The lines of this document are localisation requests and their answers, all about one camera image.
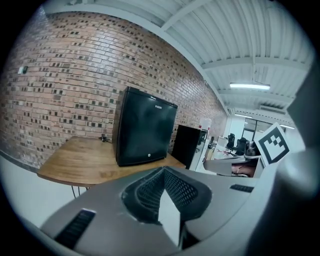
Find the black vent slot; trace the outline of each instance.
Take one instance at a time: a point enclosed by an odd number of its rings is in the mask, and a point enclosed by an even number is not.
[[[238,185],[238,184],[234,184],[230,187],[230,189],[232,190],[238,190],[238,191],[242,191],[242,192],[247,192],[247,193],[251,193],[252,190],[254,190],[253,186],[244,186],[244,185]]]
[[[55,240],[69,249],[73,249],[96,214],[81,210],[77,216],[57,235]]]

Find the wooden tabletop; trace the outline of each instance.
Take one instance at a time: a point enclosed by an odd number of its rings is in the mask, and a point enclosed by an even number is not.
[[[161,166],[186,167],[170,154],[158,161],[119,167],[111,143],[97,138],[72,137],[41,166],[37,175],[61,184],[92,187]]]

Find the floor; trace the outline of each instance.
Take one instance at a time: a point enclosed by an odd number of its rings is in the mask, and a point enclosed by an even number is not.
[[[16,214],[38,228],[56,210],[74,199],[71,186],[39,178],[0,156],[0,177],[3,189]]]

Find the ceiling beam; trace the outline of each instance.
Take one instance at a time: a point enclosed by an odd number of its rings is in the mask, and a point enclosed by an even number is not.
[[[170,28],[174,23],[181,20],[185,15],[188,13],[191,13],[195,9],[197,9],[200,6],[205,5],[206,3],[211,2],[212,0],[193,0],[188,5],[182,7],[178,12],[174,15],[172,15],[163,25],[162,29],[165,31],[168,28]]]
[[[262,114],[262,113],[259,113],[258,110],[243,109],[238,107],[235,107],[233,111],[235,114],[250,116],[252,117],[252,119],[262,121],[262,122],[267,122],[271,124],[278,122],[279,124],[294,126],[292,119],[288,115],[280,116],[272,112],[270,114],[267,114],[267,113]]]
[[[310,65],[304,64],[297,61],[292,61],[288,59],[281,58],[271,58],[271,57],[255,57],[255,64],[262,66],[281,66],[287,68],[293,68],[301,71],[309,71]],[[206,71],[220,69],[230,66],[242,66],[242,65],[252,65],[252,57],[241,57],[241,58],[229,58],[218,61],[213,61],[202,65],[202,68]]]
[[[252,90],[218,90],[220,95],[233,95],[233,96],[252,96],[256,98],[262,98],[266,100],[272,100],[282,103],[290,104],[294,98],[276,95],[268,92],[261,92],[261,91],[252,91]]]

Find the desk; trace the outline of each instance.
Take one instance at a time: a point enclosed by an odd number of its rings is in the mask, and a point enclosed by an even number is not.
[[[77,187],[92,187],[144,170],[186,166],[171,156],[145,164],[119,167],[113,145],[97,138],[72,137],[41,166],[40,178]]]

